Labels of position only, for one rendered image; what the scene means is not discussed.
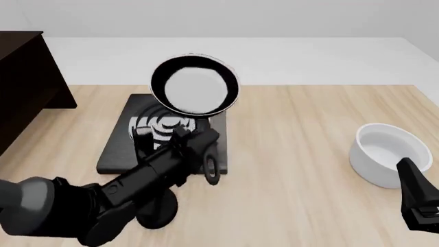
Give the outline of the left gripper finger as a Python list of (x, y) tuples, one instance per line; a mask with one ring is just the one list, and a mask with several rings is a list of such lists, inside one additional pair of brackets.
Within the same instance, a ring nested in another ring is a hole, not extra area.
[(191, 156), (192, 151), (189, 149), (188, 141), (192, 137), (192, 132), (184, 127), (174, 129), (171, 139), (165, 145), (161, 146), (161, 151), (171, 150), (179, 153), (181, 156)]
[(219, 180), (220, 167), (217, 153), (217, 140), (220, 134), (214, 129), (191, 133), (187, 141), (187, 164), (192, 174), (202, 170), (206, 180)]

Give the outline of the flat black stove plate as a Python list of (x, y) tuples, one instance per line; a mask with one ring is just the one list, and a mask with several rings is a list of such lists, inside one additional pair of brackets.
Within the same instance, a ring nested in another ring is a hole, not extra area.
[(210, 119), (189, 119), (168, 111), (151, 94), (131, 94), (97, 162), (99, 174), (122, 174), (137, 165), (132, 140), (134, 127), (150, 127), (154, 149), (167, 143), (173, 129), (184, 125), (190, 131), (212, 128), (220, 134), (217, 140), (217, 163), (220, 174), (228, 173), (226, 113)]

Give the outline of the dark wooden cabinet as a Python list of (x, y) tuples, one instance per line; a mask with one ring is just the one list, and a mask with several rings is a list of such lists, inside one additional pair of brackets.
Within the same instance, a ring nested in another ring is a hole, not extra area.
[(43, 33), (0, 30), (0, 156), (43, 109), (76, 106)]

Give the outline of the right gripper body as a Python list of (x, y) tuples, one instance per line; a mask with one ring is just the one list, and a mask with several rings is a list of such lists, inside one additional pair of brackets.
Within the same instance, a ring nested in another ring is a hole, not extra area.
[(401, 205), (401, 215), (411, 231), (439, 232), (439, 205)]

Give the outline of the black frying pan white inside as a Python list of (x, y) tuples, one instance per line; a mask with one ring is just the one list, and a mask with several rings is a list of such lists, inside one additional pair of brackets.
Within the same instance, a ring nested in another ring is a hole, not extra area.
[[(208, 55), (187, 54), (160, 63), (152, 74), (150, 91), (175, 115), (210, 119), (235, 104), (240, 85), (233, 69), (224, 62)], [(206, 181), (217, 185), (220, 180)]]

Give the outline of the white round pot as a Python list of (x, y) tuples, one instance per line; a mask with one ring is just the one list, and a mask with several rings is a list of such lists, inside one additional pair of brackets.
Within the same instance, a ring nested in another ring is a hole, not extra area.
[(427, 145), (412, 133), (386, 123), (367, 123), (357, 129), (349, 162), (364, 180), (385, 189), (401, 187), (396, 164), (410, 158), (421, 172), (433, 164)]

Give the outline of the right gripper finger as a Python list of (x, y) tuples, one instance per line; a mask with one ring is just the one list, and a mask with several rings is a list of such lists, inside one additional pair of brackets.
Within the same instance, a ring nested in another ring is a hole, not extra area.
[(438, 207), (438, 189), (410, 158), (402, 158), (396, 168), (401, 183), (402, 210)]

